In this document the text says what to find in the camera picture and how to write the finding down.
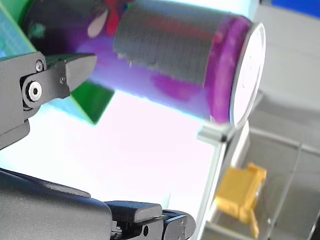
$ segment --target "black robotic arm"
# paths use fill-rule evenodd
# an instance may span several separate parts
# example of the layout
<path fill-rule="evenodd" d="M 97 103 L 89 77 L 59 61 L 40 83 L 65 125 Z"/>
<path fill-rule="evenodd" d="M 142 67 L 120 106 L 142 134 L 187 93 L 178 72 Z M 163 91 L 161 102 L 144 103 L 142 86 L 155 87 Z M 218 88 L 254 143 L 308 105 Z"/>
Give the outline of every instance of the black robotic arm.
<path fill-rule="evenodd" d="M 93 54 L 0 61 L 0 150 L 28 135 L 28 118 L 66 98 L 93 71 Z M 78 189 L 0 168 L 1 240 L 187 240 L 195 220 L 161 205 L 101 202 Z"/>

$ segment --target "can lid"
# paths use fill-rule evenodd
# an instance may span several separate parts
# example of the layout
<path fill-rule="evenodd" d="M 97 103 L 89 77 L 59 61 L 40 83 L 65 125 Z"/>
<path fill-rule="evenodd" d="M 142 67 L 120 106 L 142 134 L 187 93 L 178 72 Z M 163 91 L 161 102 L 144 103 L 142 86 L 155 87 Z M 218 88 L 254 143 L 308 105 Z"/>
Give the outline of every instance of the can lid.
<path fill-rule="evenodd" d="M 236 67 L 230 99 L 230 122 L 242 126 L 253 108 L 261 82 L 266 56 L 266 30 L 262 23 L 252 25 Z"/>

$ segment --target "gray tape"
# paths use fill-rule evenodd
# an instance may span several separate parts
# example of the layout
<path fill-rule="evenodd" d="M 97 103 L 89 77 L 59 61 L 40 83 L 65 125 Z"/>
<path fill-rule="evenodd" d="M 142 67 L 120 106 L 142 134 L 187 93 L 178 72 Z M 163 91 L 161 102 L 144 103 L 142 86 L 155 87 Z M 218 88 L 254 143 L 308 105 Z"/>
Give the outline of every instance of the gray tape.
<path fill-rule="evenodd" d="M 129 62 L 204 85 L 212 39 L 226 15 L 173 1 L 136 0 L 122 16 L 113 49 Z"/>

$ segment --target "red pattern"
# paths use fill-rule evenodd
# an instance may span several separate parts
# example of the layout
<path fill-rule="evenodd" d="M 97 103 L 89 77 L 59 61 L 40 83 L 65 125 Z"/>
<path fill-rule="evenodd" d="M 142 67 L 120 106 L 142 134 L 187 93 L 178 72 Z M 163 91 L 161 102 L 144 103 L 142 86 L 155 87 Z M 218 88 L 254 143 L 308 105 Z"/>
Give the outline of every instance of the red pattern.
<path fill-rule="evenodd" d="M 106 32 L 109 35 L 115 35 L 119 24 L 119 15 L 117 11 L 117 0 L 105 0 L 109 7 L 108 18 L 106 23 Z"/>

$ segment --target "yellow plastic object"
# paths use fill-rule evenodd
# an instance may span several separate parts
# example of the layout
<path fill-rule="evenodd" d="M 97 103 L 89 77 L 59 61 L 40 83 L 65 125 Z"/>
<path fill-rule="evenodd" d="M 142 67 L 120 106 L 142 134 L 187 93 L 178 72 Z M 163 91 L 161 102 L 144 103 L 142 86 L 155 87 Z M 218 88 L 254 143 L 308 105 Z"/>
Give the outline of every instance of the yellow plastic object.
<path fill-rule="evenodd" d="M 259 236 L 254 209 L 266 177 L 267 171 L 253 163 L 246 169 L 229 167 L 214 199 L 220 211 L 248 224 L 254 238 Z"/>

